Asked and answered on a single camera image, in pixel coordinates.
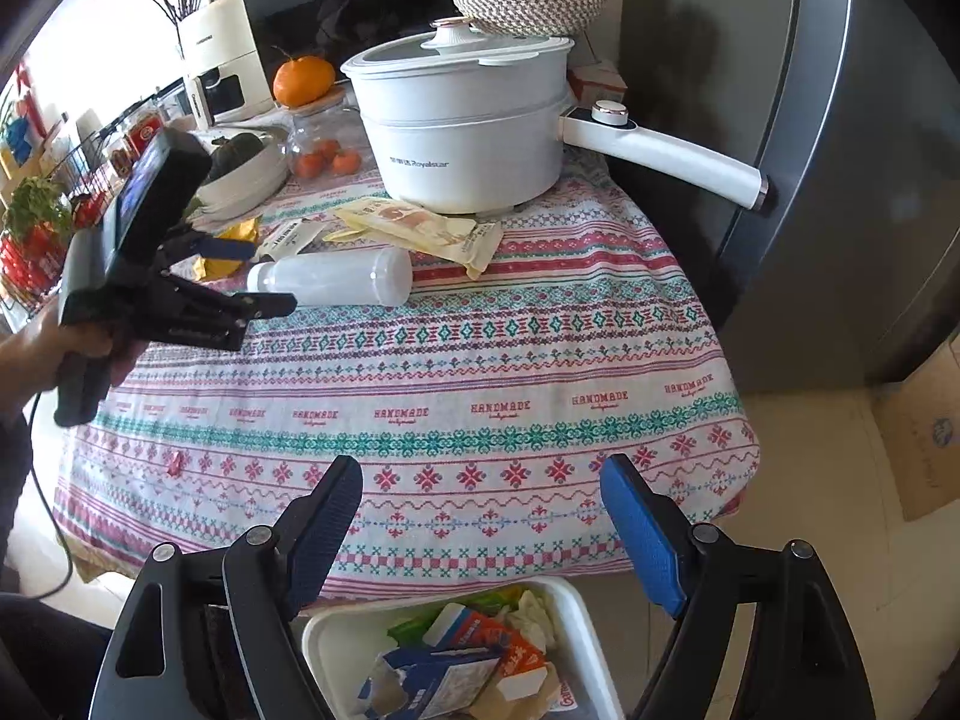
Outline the person's left forearm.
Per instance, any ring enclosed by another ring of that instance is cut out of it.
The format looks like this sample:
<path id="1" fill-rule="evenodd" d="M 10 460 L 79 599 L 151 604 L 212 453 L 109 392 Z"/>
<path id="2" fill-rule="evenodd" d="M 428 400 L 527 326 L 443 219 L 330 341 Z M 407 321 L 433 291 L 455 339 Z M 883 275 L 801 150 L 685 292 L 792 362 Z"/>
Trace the person's left forearm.
<path id="1" fill-rule="evenodd" d="M 0 346 L 0 416 L 3 426 L 13 424 L 31 397 L 39 392 L 31 343 L 13 335 Z"/>

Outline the person's left hand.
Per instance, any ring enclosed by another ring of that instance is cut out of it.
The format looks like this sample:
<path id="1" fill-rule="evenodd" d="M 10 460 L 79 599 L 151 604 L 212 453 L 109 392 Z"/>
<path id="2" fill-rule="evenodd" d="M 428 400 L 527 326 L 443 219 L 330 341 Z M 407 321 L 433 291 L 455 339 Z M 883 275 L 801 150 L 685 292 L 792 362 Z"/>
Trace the person's left hand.
<path id="1" fill-rule="evenodd" d="M 39 385 L 37 394 L 55 387 L 57 371 L 66 355 L 109 358 L 110 383 L 117 387 L 127 379 L 139 357 L 148 348 L 146 341 L 137 340 L 124 341 L 119 349 L 114 348 L 116 339 L 107 325 L 60 325 L 59 304 L 55 301 L 46 305 L 25 328 L 14 334 L 25 337 L 31 343 L 36 383 Z"/>

